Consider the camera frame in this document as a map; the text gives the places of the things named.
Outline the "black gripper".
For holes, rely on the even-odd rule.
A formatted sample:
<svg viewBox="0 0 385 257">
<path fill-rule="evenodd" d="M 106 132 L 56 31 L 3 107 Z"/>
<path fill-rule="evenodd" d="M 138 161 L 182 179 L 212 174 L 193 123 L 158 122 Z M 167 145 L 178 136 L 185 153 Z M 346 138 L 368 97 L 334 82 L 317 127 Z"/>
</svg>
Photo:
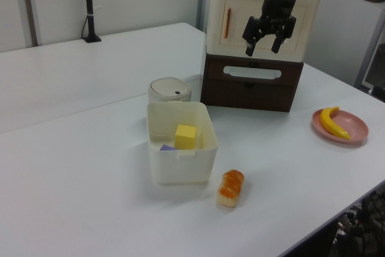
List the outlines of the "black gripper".
<svg viewBox="0 0 385 257">
<path fill-rule="evenodd" d="M 296 18 L 291 15 L 296 0 L 264 0 L 260 18 L 250 16 L 242 38 L 246 41 L 246 55 L 253 56 L 256 43 L 271 33 L 275 34 L 271 51 L 279 52 L 286 39 L 292 37 Z"/>
</svg>

